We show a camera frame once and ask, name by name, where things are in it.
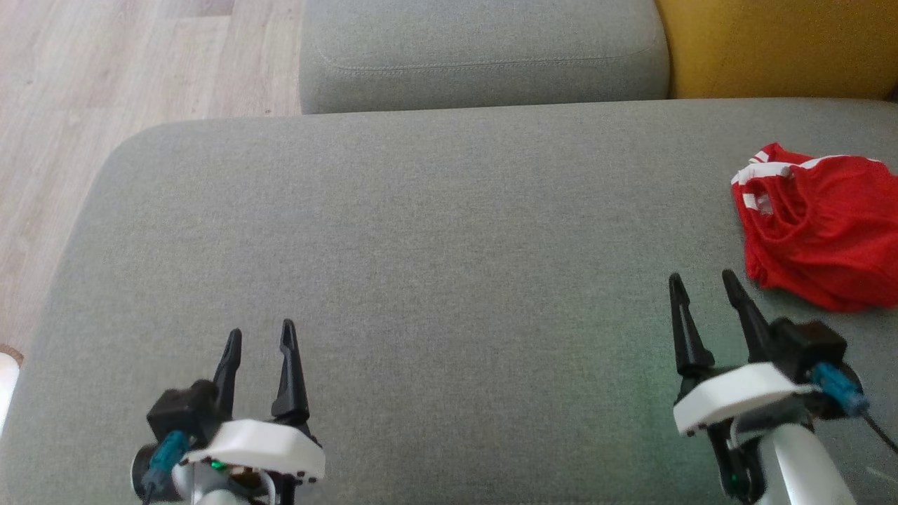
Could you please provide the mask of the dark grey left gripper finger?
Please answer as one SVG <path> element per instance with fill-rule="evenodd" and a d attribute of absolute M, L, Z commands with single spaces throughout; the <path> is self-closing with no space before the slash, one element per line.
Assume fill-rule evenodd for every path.
<path fill-rule="evenodd" d="M 283 320 L 279 348 L 283 354 L 278 394 L 272 403 L 272 417 L 282 423 L 307 423 L 310 408 L 302 371 L 295 324 Z"/>
<path fill-rule="evenodd" d="M 243 333 L 235 328 L 229 333 L 222 357 L 218 362 L 213 383 L 216 386 L 215 405 L 224 415 L 233 414 L 236 374 L 243 355 Z"/>

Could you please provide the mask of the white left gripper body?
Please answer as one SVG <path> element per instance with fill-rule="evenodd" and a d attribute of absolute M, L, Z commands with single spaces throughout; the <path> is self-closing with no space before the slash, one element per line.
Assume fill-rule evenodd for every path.
<path fill-rule="evenodd" d="M 300 429 L 273 422 L 238 419 L 222 423 L 201 450 L 184 454 L 182 465 L 205 460 L 227 466 L 242 466 L 282 476 L 315 478 L 326 476 L 326 456 Z"/>

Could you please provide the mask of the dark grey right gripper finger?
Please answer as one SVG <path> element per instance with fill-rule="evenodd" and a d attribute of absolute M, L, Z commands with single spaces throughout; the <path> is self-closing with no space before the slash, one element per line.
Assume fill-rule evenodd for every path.
<path fill-rule="evenodd" d="M 732 308 L 737 311 L 745 345 L 749 352 L 749 362 L 769 361 L 766 343 L 769 339 L 769 324 L 760 312 L 743 284 L 731 269 L 722 271 L 723 284 Z"/>
<path fill-rule="evenodd" d="M 700 339 L 690 313 L 690 298 L 679 273 L 671 273 L 669 277 L 669 297 L 677 373 L 702 376 L 714 367 L 715 359 Z"/>

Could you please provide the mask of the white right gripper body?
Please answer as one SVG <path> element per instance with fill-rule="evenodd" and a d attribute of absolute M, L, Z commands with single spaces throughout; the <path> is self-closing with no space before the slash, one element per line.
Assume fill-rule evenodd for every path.
<path fill-rule="evenodd" d="M 817 392 L 814 384 L 797 384 L 772 362 L 741 365 L 694 387 L 673 407 L 680 435 L 746 415 L 790 396 Z"/>

